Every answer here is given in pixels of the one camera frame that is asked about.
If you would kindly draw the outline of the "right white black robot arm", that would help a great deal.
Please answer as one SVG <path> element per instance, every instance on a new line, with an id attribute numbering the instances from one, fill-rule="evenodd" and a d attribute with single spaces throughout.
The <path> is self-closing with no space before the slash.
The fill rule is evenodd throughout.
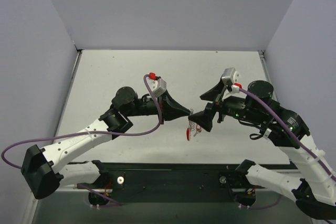
<path id="1" fill-rule="evenodd" d="M 285 153 L 300 172 L 300 177 L 266 169 L 244 160 L 235 170 L 239 179 L 253 186 L 272 190 L 290 200 L 307 216 L 316 220 L 335 219 L 335 172 L 324 158 L 300 115 L 285 109 L 272 98 L 274 88 L 263 80 L 253 81 L 244 90 L 240 84 L 219 83 L 201 95 L 205 109 L 188 119 L 207 132 L 218 115 L 221 123 L 231 116 L 244 126 L 256 128 L 260 135 Z"/>

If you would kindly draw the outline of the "red round key tag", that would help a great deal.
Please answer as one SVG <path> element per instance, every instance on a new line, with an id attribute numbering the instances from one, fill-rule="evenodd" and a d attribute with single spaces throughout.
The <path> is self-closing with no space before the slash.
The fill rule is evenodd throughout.
<path id="1" fill-rule="evenodd" d="M 186 138 L 187 138 L 187 140 L 188 141 L 190 141 L 191 140 L 191 128 L 190 127 L 188 127 L 187 129 L 186 129 Z"/>

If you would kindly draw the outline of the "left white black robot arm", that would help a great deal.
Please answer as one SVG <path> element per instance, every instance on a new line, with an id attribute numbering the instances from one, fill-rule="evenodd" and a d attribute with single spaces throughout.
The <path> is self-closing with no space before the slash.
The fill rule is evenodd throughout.
<path id="1" fill-rule="evenodd" d="M 163 90 L 160 96 L 139 98 L 131 87 L 122 87 L 112 99 L 110 109 L 85 129 L 64 140 L 27 149 L 21 168 L 36 199 L 50 196 L 61 186 L 87 183 L 96 188 L 106 185 L 108 175 L 98 162 L 73 163 L 90 149 L 115 139 L 132 127 L 131 116 L 157 115 L 159 123 L 190 114 L 189 109 L 176 102 Z"/>

